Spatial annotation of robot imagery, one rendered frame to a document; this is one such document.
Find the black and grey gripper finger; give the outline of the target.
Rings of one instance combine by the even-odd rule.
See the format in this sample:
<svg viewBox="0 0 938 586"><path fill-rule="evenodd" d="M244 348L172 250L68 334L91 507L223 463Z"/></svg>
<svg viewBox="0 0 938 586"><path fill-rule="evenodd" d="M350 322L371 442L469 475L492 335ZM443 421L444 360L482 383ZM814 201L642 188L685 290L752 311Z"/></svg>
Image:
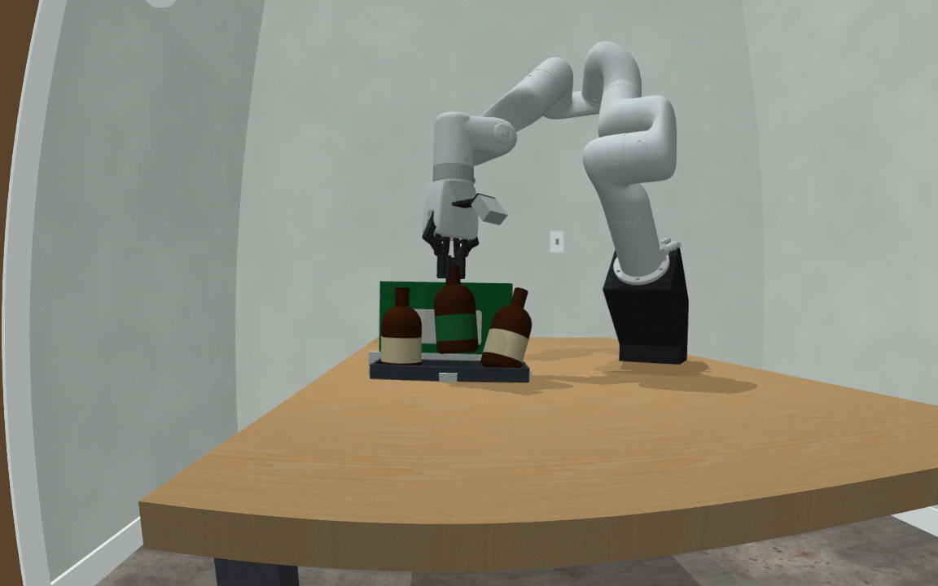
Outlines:
<svg viewBox="0 0 938 586"><path fill-rule="evenodd" d="M460 243L462 244L461 247L459 247ZM469 240L469 238L461 238L461 240L454 238L453 265L459 265L459 279L465 278L466 257L469 255L470 250L476 246L479 246L479 238L477 237L472 240Z"/></svg>
<svg viewBox="0 0 938 586"><path fill-rule="evenodd" d="M433 224L433 212L431 219L427 223L427 228L423 231L422 238L431 244L433 249L433 255L438 256L438 273L436 276L438 278L451 278L451 265L453 264L453 257L448 255L450 237L441 237L439 234L433 236L433 231L435 231L436 226ZM443 242L443 244L441 243Z"/></svg>

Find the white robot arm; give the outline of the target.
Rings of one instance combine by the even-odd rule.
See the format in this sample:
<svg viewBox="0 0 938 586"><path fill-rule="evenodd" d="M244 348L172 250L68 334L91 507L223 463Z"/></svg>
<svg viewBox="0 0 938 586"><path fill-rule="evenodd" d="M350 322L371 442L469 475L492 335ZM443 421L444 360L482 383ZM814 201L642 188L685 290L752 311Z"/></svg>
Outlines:
<svg viewBox="0 0 938 586"><path fill-rule="evenodd" d="M654 282L668 270L669 253L682 247L680 240L671 242L670 237L658 240L647 191L641 185L667 181L675 172L673 105L661 95L642 97L635 59L611 42L590 49L583 90L572 92L572 88L570 64L550 57L483 115L440 114L433 129L432 182L444 178L476 182L474 166L507 155L516 146L516 131L541 116L557 120L599 114L599 138L584 149L583 165L609 224L617 255L614 272L630 285Z"/></svg>

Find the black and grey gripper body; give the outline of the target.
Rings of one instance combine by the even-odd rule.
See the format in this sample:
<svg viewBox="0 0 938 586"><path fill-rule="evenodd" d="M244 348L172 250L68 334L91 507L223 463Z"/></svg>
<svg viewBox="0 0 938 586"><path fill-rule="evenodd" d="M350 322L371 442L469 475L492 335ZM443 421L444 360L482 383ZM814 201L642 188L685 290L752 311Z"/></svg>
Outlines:
<svg viewBox="0 0 938 586"><path fill-rule="evenodd" d="M436 225L433 236L439 234L441 237L450 237L450 241L454 238L476 238L479 233L479 214L476 214L474 208L453 205L455 201L474 198L476 189L473 186L472 181L459 178L444 178L429 183L423 210L422 234L433 212L433 224Z"/></svg>

